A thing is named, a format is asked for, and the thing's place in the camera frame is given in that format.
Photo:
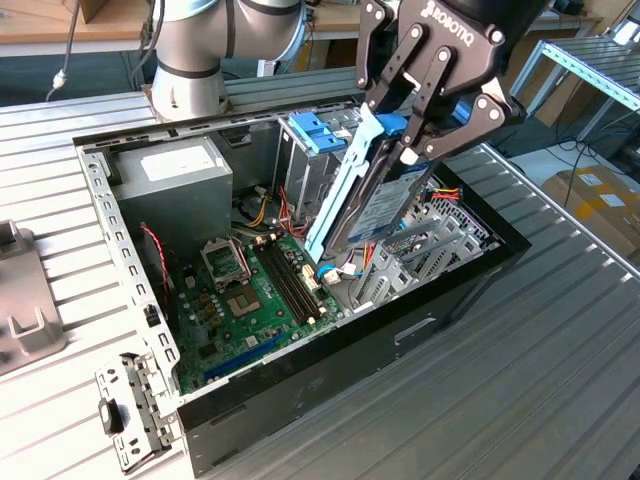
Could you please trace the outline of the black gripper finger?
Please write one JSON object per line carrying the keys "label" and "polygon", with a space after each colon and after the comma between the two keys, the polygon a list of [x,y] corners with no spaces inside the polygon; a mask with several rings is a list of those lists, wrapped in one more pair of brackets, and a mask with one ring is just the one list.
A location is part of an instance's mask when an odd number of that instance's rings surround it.
{"label": "black gripper finger", "polygon": [[[438,161],[485,140],[504,125],[521,121],[526,110],[501,83],[509,56],[506,36],[496,27],[484,30],[430,27],[404,75],[418,83],[399,159]],[[444,129],[441,123],[460,98],[473,95],[464,123]]]}
{"label": "black gripper finger", "polygon": [[413,89],[403,77],[429,36],[421,22],[399,26],[398,1],[361,3],[356,58],[356,84],[373,113],[400,107]]}

